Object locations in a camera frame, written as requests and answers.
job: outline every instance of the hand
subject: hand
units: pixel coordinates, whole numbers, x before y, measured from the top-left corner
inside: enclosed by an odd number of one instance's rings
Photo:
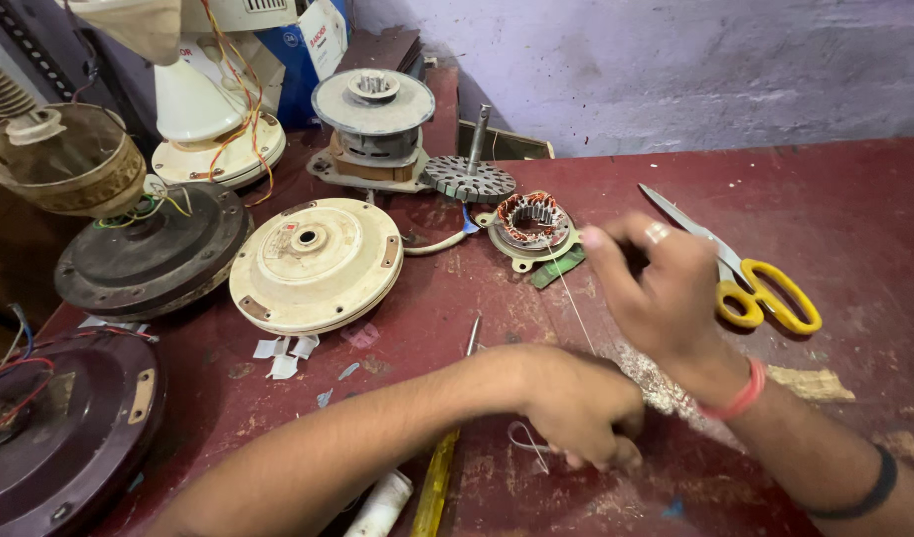
[[[510,345],[488,352],[508,357],[519,368],[516,410],[554,451],[567,453],[571,466],[581,467],[584,460],[599,469],[642,463],[630,440],[642,431],[642,392],[614,364],[546,345]],[[625,436],[613,433],[613,424]]]
[[[748,381],[748,363],[718,335],[714,321],[716,247],[671,228],[654,244],[655,221],[641,213],[582,230],[586,257],[623,335],[673,380],[710,405],[726,404]],[[646,252],[637,283],[616,242]]]

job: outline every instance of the black wristband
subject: black wristband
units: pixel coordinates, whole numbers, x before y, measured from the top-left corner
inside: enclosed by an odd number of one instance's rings
[[[864,497],[864,500],[855,507],[846,507],[834,511],[816,511],[815,509],[806,508],[805,510],[808,511],[810,516],[824,520],[853,519],[870,513],[887,501],[887,497],[894,490],[894,485],[898,484],[898,462],[883,447],[875,445],[875,448],[880,453],[880,476],[878,476],[878,482],[875,483],[871,492],[868,492],[868,495]]]

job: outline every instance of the yellow scissors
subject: yellow scissors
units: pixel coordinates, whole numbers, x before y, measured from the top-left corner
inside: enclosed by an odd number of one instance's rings
[[[659,205],[659,208],[671,216],[679,226],[685,228],[692,235],[708,237],[718,245],[718,286],[715,288],[715,310],[718,311],[722,318],[737,327],[754,328],[765,319],[765,313],[759,306],[761,304],[774,315],[775,319],[778,319],[778,322],[795,334],[813,334],[821,328],[821,315],[815,309],[815,305],[784,272],[768,263],[739,258],[736,252],[716,237],[712,231],[695,224],[684,212],[677,209],[675,205],[668,202],[653,189],[644,184],[640,184],[639,187],[651,200],[655,201],[655,204]],[[781,286],[797,302],[801,311],[804,311],[805,316],[808,317],[809,322],[802,321],[789,307],[782,304],[774,296],[774,293],[758,280],[758,276],[755,275],[756,272],[772,278]],[[751,292],[746,292],[738,285],[736,275],[742,283],[751,289]],[[735,299],[745,309],[745,314],[738,315],[729,310],[725,306],[726,298]]]

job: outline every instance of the yellow screwdriver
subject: yellow screwdriver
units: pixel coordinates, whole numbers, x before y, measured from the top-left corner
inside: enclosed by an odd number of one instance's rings
[[[466,346],[466,356],[473,354],[473,347],[477,340],[477,327],[480,325],[480,316],[473,323],[470,331],[470,343]],[[454,429],[443,437],[434,450],[427,466],[427,477],[423,479],[423,490],[420,492],[420,503],[416,505],[414,529],[410,537],[436,537],[437,528],[440,526],[440,514],[443,512],[443,499],[447,495],[447,485],[450,483],[450,462],[454,457],[454,444],[460,437],[460,428]]]

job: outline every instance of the green cloth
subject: green cloth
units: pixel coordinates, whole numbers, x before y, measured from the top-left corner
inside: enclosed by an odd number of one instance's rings
[[[578,244],[573,245],[573,248],[563,254],[563,257],[556,259],[556,263],[551,260],[543,262],[543,266],[530,276],[529,281],[536,288],[546,287],[553,283],[553,280],[559,278],[560,274],[573,270],[584,259],[585,252],[582,251],[582,247]]]

